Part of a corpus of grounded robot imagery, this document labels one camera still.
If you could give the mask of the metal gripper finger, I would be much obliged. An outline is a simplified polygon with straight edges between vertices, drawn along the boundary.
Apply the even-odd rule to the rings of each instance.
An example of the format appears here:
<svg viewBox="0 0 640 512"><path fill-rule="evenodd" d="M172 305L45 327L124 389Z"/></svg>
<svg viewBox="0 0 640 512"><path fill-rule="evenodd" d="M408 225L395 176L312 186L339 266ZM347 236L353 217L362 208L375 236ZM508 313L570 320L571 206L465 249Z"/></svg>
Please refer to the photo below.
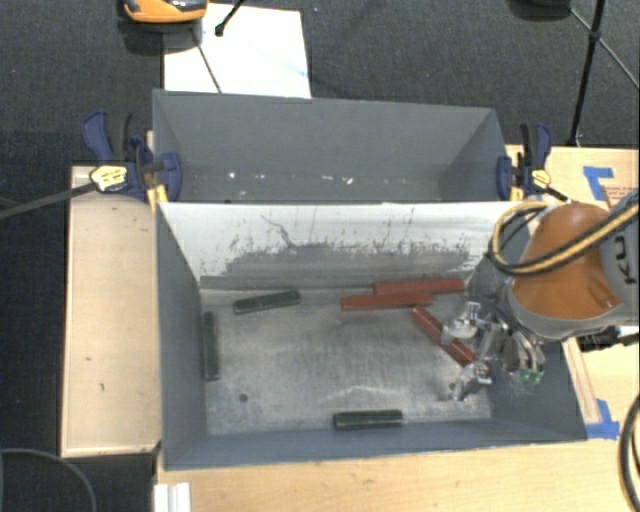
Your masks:
<svg viewBox="0 0 640 512"><path fill-rule="evenodd" d="M480 302L466 301L442 327L441 342L451 345L455 340L472 340L492 329L493 322L488 310Z"/></svg>
<svg viewBox="0 0 640 512"><path fill-rule="evenodd" d="M489 366L484 362L472 362L465 366L450 385L450 396L454 401L463 401L477 393L482 386L492 384Z"/></svg>

